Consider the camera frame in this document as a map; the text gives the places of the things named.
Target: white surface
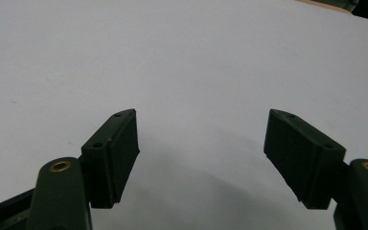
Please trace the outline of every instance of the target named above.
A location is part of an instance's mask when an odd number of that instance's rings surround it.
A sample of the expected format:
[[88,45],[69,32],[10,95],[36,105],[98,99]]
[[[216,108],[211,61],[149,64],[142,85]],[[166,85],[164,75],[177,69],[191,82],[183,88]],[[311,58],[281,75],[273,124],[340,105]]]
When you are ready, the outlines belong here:
[[95,229],[334,229],[265,158],[269,108],[368,158],[368,20],[293,1],[0,1],[0,201],[138,112]]

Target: white table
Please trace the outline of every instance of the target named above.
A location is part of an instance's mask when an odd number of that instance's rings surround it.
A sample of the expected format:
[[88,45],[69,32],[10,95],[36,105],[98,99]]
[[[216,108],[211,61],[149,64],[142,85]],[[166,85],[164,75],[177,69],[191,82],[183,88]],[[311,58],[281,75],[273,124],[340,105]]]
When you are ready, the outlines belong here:
[[263,153],[268,110],[368,158],[368,20],[294,1],[0,1],[0,202],[138,112],[95,229],[334,229]]

